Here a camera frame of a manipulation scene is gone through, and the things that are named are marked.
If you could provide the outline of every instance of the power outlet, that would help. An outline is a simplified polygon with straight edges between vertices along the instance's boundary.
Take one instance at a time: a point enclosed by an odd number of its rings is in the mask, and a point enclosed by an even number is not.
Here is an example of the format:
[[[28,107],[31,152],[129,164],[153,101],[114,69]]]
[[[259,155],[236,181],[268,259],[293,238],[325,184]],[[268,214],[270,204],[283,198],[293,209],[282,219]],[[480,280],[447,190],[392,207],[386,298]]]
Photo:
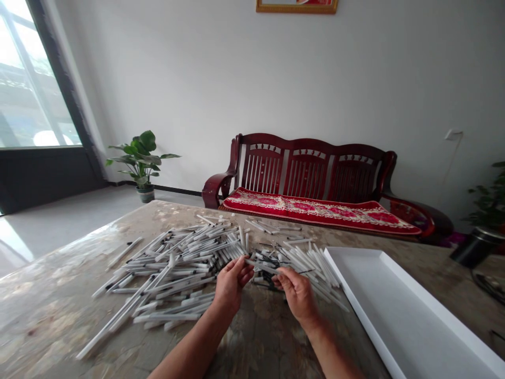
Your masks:
[[[462,135],[463,131],[460,129],[449,129],[445,139],[448,141],[456,141],[457,139],[461,138]]]

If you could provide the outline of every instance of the tiled floor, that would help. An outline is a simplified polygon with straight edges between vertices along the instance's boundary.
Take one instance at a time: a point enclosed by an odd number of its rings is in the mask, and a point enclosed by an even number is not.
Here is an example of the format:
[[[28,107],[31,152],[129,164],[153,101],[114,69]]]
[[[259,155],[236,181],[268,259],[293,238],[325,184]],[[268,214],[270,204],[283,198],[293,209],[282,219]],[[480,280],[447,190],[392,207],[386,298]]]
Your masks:
[[[156,191],[156,198],[204,206],[199,196]],[[0,217],[0,277],[139,208],[135,188],[108,187]]]

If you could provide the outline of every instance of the glass door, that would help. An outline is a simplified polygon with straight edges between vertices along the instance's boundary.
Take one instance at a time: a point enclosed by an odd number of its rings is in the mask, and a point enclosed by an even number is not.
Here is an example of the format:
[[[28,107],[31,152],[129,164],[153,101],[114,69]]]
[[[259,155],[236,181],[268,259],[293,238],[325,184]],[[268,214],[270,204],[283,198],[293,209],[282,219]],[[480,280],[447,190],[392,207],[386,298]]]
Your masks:
[[[104,185],[46,22],[40,0],[0,0],[0,169],[7,171],[0,176],[0,208],[5,213]],[[76,170],[84,177],[73,183]]]

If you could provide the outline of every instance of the potted plant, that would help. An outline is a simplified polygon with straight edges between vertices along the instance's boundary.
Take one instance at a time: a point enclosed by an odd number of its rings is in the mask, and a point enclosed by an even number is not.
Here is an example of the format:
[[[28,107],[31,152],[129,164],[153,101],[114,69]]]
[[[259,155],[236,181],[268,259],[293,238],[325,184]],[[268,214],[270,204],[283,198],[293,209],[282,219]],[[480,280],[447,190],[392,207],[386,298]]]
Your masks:
[[[151,152],[156,149],[156,137],[151,131],[145,131],[140,136],[133,137],[129,145],[109,146],[109,148],[121,150],[126,155],[108,159],[105,166],[110,166],[113,162],[126,164],[130,171],[120,170],[118,172],[130,175],[137,183],[137,192],[143,203],[154,200],[154,186],[150,179],[151,176],[159,176],[161,160],[180,158],[180,155],[176,154],[152,155]]]
[[[501,172],[490,187],[479,185],[468,190],[481,196],[474,202],[478,210],[463,220],[473,226],[485,226],[505,234],[505,162],[497,162],[493,167],[501,169]],[[505,254],[505,244],[498,248],[497,253]]]

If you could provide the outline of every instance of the floral cushion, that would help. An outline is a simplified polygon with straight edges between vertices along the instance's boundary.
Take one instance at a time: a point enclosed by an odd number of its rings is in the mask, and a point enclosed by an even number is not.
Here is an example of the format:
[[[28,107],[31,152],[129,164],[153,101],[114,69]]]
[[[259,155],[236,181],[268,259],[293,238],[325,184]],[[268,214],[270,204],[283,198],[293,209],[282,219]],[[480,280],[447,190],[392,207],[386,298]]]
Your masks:
[[[342,226],[388,234],[416,235],[421,229],[389,213],[379,203],[337,203],[304,197],[264,194],[239,187],[223,206],[234,211],[272,215],[293,221]]]

